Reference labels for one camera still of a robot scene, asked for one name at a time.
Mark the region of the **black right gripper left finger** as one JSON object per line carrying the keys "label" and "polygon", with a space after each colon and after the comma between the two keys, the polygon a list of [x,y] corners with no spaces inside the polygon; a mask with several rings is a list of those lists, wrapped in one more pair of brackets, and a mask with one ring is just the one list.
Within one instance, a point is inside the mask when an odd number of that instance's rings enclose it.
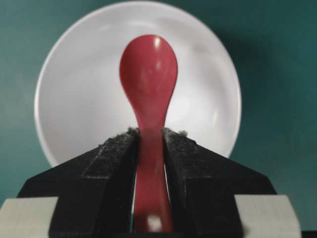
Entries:
{"label": "black right gripper left finger", "polygon": [[138,129],[27,179],[0,210],[3,238],[109,238],[127,235]]}

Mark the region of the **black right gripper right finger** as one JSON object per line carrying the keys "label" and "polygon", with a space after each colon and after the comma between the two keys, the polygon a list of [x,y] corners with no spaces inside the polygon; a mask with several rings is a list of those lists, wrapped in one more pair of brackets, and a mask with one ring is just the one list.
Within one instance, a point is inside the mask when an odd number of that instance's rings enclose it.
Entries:
{"label": "black right gripper right finger", "polygon": [[162,131],[175,229],[189,238],[299,238],[286,195],[267,176],[210,151],[182,133]]}

